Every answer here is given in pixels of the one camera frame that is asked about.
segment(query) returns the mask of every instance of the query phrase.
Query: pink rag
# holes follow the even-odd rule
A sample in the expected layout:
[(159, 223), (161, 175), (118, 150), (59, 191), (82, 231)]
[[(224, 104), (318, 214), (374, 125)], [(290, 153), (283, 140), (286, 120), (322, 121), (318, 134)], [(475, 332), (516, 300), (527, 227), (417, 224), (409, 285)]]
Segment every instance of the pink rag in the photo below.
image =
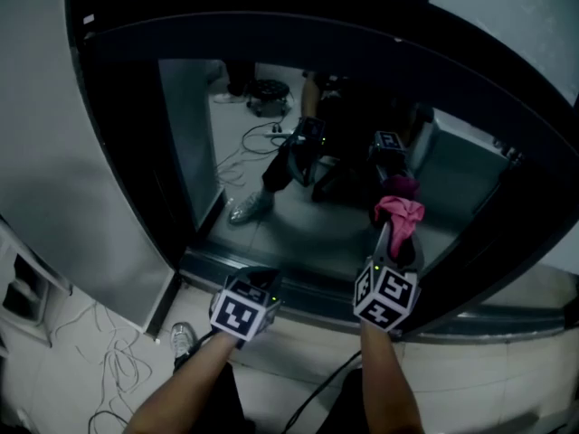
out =
[(387, 211), (391, 214), (392, 240), (390, 242), (390, 255), (393, 259), (396, 259), (403, 241), (411, 237), (416, 228), (416, 223), (424, 217), (424, 206), (416, 201), (408, 201), (399, 196), (385, 196), (374, 208), (376, 221), (380, 218), (381, 211)]

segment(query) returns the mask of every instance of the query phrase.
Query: black frame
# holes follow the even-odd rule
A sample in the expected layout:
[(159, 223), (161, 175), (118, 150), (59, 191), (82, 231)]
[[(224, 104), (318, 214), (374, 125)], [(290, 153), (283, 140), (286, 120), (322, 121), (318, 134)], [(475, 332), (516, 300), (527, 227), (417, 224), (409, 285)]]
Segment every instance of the black frame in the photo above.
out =
[[(100, 9), (74, 36), (85, 70), (160, 58), (238, 59), (387, 80), (521, 151), (527, 160), (505, 174), (448, 255), (425, 272), (414, 313), (402, 325), (407, 335), (506, 286), (579, 219), (573, 107), (508, 47), (436, 6), (416, 0), (126, 0)], [(557, 196), (549, 218), (538, 216), (551, 203), (550, 194), (537, 194), (538, 185)], [(143, 196), (135, 190), (135, 205)], [(451, 293), (441, 294), (442, 285)]]

